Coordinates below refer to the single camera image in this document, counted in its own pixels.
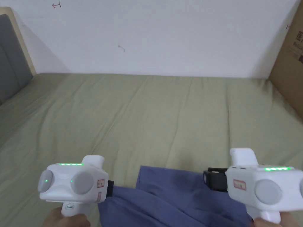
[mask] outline wall stain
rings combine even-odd
[[[121,48],[123,52],[125,52],[125,49],[122,46],[118,45],[118,48]]]

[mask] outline red marking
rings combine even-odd
[[[241,180],[234,180],[234,187],[246,191],[246,183]]]
[[[60,2],[59,2],[59,4],[57,4],[57,5],[55,5],[54,3],[52,4],[52,7],[54,7],[54,8],[56,9],[56,7],[55,7],[55,6],[60,6],[60,7],[61,7]]]
[[[104,179],[97,181],[97,188],[102,188],[102,187],[104,187]]]

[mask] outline gray round button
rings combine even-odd
[[[94,179],[90,173],[78,172],[71,180],[71,187],[76,194],[87,193],[94,184]]]
[[[281,200],[282,191],[272,180],[260,180],[256,183],[255,195],[262,203],[273,205]]]
[[[38,183],[38,192],[43,193],[46,192],[51,186],[53,179],[53,172],[50,170],[44,170],[40,176],[40,180]]]

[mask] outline cardboard box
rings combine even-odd
[[[303,118],[303,1],[301,1],[269,80]]]

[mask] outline mattress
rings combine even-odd
[[[39,199],[41,172],[85,155],[104,156],[110,179],[125,187],[135,187],[141,165],[228,167],[231,147],[252,148],[263,164],[303,169],[303,123],[260,79],[39,74],[0,106],[0,119],[6,227],[40,226],[59,206]],[[95,206],[92,226],[98,217]]]

